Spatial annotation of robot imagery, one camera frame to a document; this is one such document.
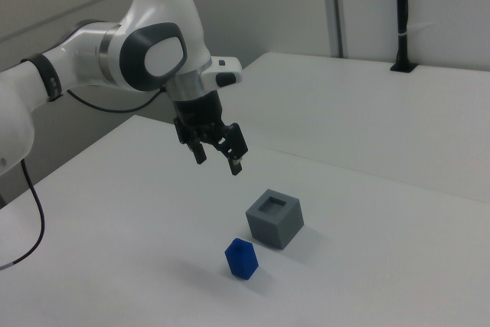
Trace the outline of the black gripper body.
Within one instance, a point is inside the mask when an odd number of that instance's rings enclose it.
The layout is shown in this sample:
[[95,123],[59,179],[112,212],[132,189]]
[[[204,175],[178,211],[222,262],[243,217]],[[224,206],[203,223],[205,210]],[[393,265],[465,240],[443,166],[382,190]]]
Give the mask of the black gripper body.
[[212,91],[195,100],[174,101],[177,116],[174,118],[178,134],[191,129],[217,129],[223,127],[222,105],[218,92]]

